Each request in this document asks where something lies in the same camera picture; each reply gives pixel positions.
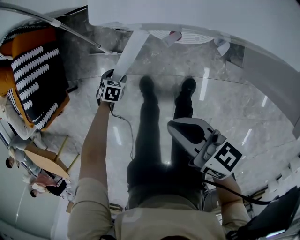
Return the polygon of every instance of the black pants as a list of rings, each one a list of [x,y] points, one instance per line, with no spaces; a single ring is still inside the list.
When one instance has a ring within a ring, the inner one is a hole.
[[[192,117],[192,115],[192,100],[190,96],[181,93],[176,99],[174,119]],[[151,96],[144,97],[135,142],[135,158],[127,168],[129,191],[136,186],[161,186],[163,184],[202,190],[204,174],[188,166],[190,156],[174,140],[172,140],[171,164],[161,163],[158,120],[158,100],[154,94],[151,94]]]
[[[47,186],[46,188],[48,189],[48,191],[56,196],[60,196],[61,193],[66,189],[67,184],[66,182],[63,180],[61,182],[61,184],[58,187],[55,186]]]

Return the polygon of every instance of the shirt sleeve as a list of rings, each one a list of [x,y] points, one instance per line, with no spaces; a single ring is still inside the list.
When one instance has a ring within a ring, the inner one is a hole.
[[[236,231],[250,221],[247,210],[242,203],[229,206],[222,214],[222,225],[225,233]]]
[[[99,240],[112,226],[105,187],[96,179],[80,179],[68,223],[69,239]]]

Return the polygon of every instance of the marble floor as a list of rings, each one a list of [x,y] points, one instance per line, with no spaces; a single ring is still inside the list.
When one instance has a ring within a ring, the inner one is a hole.
[[[60,20],[116,52],[122,51],[131,35],[91,26],[85,11]],[[70,136],[61,155],[68,166],[81,151],[96,113],[100,77],[114,68],[119,56],[93,55],[91,53],[97,53],[93,46],[67,32],[59,31],[58,40],[69,84],[79,88],[70,93],[70,102],[64,113],[52,123],[43,138],[50,150],[57,151],[64,135]],[[167,122],[173,119],[174,100],[182,81],[188,76],[194,77],[197,82],[192,96],[194,117],[206,120],[240,147],[245,158],[237,166],[235,175],[242,192],[250,194],[281,173],[299,153],[300,142],[293,137],[293,127],[282,112],[269,99],[265,102],[265,95],[256,87],[230,72],[226,60],[241,66],[243,47],[233,45],[222,57],[213,42],[174,44],[166,48],[161,40],[150,36],[127,73],[126,90],[114,112],[130,121],[136,139],[143,103],[139,80],[149,75],[155,83],[159,101],[162,160],[170,161],[171,137],[167,132]],[[107,141],[110,201],[124,206],[128,197],[126,169],[131,150],[128,124],[111,116]],[[71,171],[74,186],[79,169],[80,161]]]

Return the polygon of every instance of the forearm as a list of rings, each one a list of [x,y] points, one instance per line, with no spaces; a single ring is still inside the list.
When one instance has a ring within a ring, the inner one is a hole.
[[[81,153],[79,179],[90,177],[99,180],[107,188],[106,141],[109,105],[102,102],[84,140]]]
[[[219,180],[214,178],[215,183],[222,184],[223,186],[241,194],[241,190],[237,182],[234,180],[233,176],[229,176],[228,178],[225,178],[224,180]],[[221,203],[221,206],[230,205],[231,203],[241,202],[242,198],[225,190],[220,187],[216,187],[217,194]]]

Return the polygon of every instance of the chair leg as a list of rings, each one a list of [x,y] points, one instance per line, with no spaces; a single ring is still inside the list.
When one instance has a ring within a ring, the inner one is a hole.
[[[66,170],[67,174],[69,174],[71,168],[73,167],[74,163],[76,162],[76,160],[78,159],[79,157],[79,153],[77,154],[77,156],[74,158],[73,162],[71,163],[70,167]]]
[[[61,154],[61,152],[62,152],[62,149],[63,149],[64,146],[66,145],[66,142],[67,142],[68,138],[69,138],[69,136],[66,136],[66,137],[65,137],[65,140],[64,140],[64,142],[62,143],[62,145],[61,145],[61,147],[60,147],[60,150],[58,151],[58,153],[57,153],[57,155],[56,155],[56,157],[55,157],[55,159],[54,159],[55,162],[56,162],[57,159],[60,157],[60,154]]]

